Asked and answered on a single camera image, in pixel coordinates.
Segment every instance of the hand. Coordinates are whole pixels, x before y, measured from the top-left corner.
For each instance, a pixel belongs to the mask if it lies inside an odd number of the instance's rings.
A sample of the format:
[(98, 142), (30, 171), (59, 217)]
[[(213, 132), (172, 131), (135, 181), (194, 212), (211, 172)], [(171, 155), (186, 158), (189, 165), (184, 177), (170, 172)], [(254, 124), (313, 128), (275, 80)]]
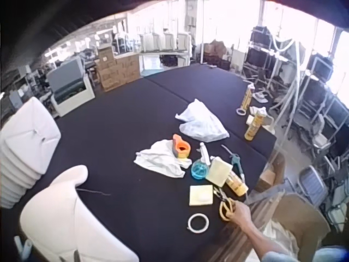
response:
[(253, 225), (250, 208), (240, 201), (235, 201), (235, 212), (227, 212), (226, 215), (231, 222), (237, 224), (242, 231), (245, 231), (248, 227)]

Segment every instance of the stacked boxes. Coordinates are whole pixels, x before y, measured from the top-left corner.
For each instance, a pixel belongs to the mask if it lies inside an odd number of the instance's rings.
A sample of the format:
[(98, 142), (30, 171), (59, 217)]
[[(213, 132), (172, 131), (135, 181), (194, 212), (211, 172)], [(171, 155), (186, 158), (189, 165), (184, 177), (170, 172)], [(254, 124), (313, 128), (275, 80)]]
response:
[(114, 57), (111, 47), (100, 49), (96, 61), (100, 82), (105, 91), (140, 78), (139, 56), (129, 52)]

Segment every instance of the glue bottle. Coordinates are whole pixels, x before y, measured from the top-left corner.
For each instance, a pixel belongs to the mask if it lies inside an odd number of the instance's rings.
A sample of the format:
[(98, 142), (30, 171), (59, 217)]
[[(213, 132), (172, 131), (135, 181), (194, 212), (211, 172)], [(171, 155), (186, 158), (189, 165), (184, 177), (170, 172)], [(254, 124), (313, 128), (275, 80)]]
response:
[(197, 180), (204, 179), (209, 171), (211, 162), (204, 143), (200, 143), (201, 158), (193, 163), (191, 166), (191, 175)]
[(257, 113), (255, 114), (255, 117), (252, 120), (251, 125), (247, 129), (245, 133), (245, 138), (248, 141), (251, 141), (255, 135), (257, 134), (259, 128), (263, 124), (264, 118), (267, 116), (266, 108), (260, 108)]
[(226, 180), (228, 186), (233, 190), (238, 197), (243, 196), (249, 190), (248, 186), (242, 182), (240, 177), (237, 176), (233, 171), (230, 171), (230, 174)]
[(255, 90), (255, 86), (253, 83), (251, 83), (247, 86), (244, 100), (242, 101), (240, 108), (238, 108), (236, 110), (238, 115), (242, 115), (242, 116), (246, 115), (246, 111), (250, 106), (251, 99), (252, 99), (252, 93), (254, 90)]

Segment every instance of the yellow scissors handle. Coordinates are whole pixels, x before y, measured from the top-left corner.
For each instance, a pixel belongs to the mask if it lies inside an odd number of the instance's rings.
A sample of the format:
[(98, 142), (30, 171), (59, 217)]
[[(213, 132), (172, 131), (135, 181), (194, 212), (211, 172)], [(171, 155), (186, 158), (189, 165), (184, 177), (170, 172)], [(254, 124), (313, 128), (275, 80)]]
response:
[(235, 201), (231, 198), (228, 198), (226, 202), (221, 202), (219, 206), (219, 215), (224, 221), (230, 221), (229, 218), (226, 217), (227, 212), (234, 213), (235, 212)]

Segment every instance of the person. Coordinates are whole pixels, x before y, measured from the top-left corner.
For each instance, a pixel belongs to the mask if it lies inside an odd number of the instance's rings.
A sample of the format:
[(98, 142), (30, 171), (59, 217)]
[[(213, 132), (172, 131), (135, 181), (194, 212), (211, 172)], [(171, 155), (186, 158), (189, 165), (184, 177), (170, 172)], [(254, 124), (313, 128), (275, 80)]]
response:
[[(244, 203), (236, 201), (235, 212), (229, 212), (227, 216), (246, 234), (261, 262), (297, 262), (296, 259), (287, 255), (283, 247), (264, 236), (256, 228), (251, 218), (251, 211)], [(347, 258), (348, 254), (343, 248), (322, 248), (316, 251), (313, 262), (342, 262), (348, 261)]]

